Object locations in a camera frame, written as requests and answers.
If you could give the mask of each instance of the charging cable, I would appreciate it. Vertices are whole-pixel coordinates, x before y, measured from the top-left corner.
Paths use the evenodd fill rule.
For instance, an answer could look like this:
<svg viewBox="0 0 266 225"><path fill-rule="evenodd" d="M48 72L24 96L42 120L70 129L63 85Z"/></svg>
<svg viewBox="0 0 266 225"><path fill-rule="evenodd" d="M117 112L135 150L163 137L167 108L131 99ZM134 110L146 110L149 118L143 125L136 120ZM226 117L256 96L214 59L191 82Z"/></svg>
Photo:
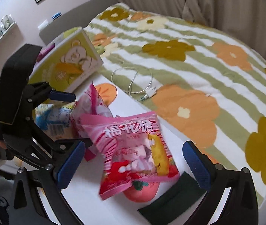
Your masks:
<svg viewBox="0 0 266 225"><path fill-rule="evenodd" d="M151 87L151 84L152 84L152 82L153 82L153 74L152 74L152 72L151 72L150 69L148 69L149 72L150 72L150 75L151 75L150 83L149 83L148 86L147 86L144 90L142 90L142 91L136 91L136 92L131 91L131 90L132 90L133 82L134 82L134 80L135 80L135 78L136 78L136 76L137 76L137 74L138 74L138 69L136 69L136 68L134 68L134 67L124 67L124 68L118 68L118 69L114 70L113 73L112 73L112 75L111 75L111 82L114 83L114 81L113 81L113 76L116 74L117 71L119 71L119 70L125 70L125 69L128 69L128 70L135 70L135 71L136 71L136 73L135 73L135 75L134 75L134 77L133 77L133 79L132 79L132 81L131 81L131 83L130 83L130 85L129 85L128 90L126 91L126 90L122 89L125 93L128 93L129 96L130 96L131 98L133 98L133 97L132 97L132 94L141 94L141 93L144 93L144 92L145 92L145 94L144 94L140 99L136 99L137 101L144 101L144 100L146 100L146 99L151 98L153 95L156 94L156 92L157 92L156 87Z"/></svg>

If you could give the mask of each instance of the cream flower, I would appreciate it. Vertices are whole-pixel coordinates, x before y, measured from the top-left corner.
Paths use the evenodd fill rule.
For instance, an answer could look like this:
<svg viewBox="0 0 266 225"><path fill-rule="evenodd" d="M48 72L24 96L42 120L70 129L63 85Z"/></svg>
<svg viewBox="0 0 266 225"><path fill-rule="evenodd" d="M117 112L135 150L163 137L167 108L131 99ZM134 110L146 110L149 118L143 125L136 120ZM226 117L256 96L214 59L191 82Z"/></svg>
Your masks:
<svg viewBox="0 0 266 225"><path fill-rule="evenodd" d="M137 29L141 31L164 29L167 18L152 16L137 22Z"/></svg>
<svg viewBox="0 0 266 225"><path fill-rule="evenodd" d="M111 43L105 46L105 52L101 55L101 58L108 57L111 52L119 50L118 43Z"/></svg>

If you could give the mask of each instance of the bedspread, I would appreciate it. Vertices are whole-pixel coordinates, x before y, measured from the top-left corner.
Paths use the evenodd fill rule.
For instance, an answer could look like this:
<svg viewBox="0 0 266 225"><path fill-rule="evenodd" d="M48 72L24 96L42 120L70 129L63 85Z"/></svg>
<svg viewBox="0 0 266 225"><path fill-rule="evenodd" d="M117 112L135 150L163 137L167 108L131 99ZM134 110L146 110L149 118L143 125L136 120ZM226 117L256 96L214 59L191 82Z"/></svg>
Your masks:
<svg viewBox="0 0 266 225"><path fill-rule="evenodd" d="M258 204L266 197L266 61L225 33L183 19L109 7L84 29L104 61L108 79L124 67L138 76L132 91L153 75L158 89L142 101L190 138L213 163L248 167ZM127 90L134 70L114 83Z"/></svg>

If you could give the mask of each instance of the white table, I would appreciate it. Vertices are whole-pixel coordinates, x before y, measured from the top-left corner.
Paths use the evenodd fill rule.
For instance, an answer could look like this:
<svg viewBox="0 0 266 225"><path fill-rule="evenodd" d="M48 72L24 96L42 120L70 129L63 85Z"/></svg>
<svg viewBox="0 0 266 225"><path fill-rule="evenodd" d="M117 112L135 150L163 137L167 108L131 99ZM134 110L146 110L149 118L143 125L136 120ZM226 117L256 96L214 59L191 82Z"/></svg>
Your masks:
<svg viewBox="0 0 266 225"><path fill-rule="evenodd" d="M95 73L76 90L75 93L77 97L79 97L87 89L91 82L93 82L94 85L111 83L102 75ZM126 117L148 111L148 109L146 109L144 106L127 96L121 89L117 88L117 90L117 98L109 106L113 116L119 115L121 117ZM184 171L186 171L193 176L182 155L183 143L189 139L175 128L171 127L165 121L160 121L160 126L163 138L165 139L165 142L167 143L173 155L180 173L182 174ZM129 201L122 193L115 195L105 201L101 200L98 192L103 172L103 160L104 159L101 155L98 155L95 159L89 162L83 160L74 177L72 178L68 188L62 190L62 194L71 208L85 225L148 225L149 223L147 220L138 213L137 209L150 204L153 202L153 200L149 203L134 203ZM173 182L161 183L155 199L162 195L173 184ZM210 221L211 223L216 221L219 217L222 207L225 204L225 199L228 196L228 192L229 189L223 195L224 199L221 201L217 211L212 217ZM59 224L46 197L42 192L39 193L49 218L53 222ZM184 224L199 203L200 200L170 224Z"/></svg>

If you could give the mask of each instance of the dark green cloth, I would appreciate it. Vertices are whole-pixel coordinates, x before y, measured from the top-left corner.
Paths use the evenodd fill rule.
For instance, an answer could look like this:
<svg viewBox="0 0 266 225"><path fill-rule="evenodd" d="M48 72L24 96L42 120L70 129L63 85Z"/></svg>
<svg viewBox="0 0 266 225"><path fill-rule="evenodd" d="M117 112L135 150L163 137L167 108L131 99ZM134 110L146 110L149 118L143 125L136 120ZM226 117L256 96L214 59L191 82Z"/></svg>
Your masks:
<svg viewBox="0 0 266 225"><path fill-rule="evenodd" d="M184 172L167 192L138 211L152 225L167 225L191 207L205 192L197 181Z"/></svg>

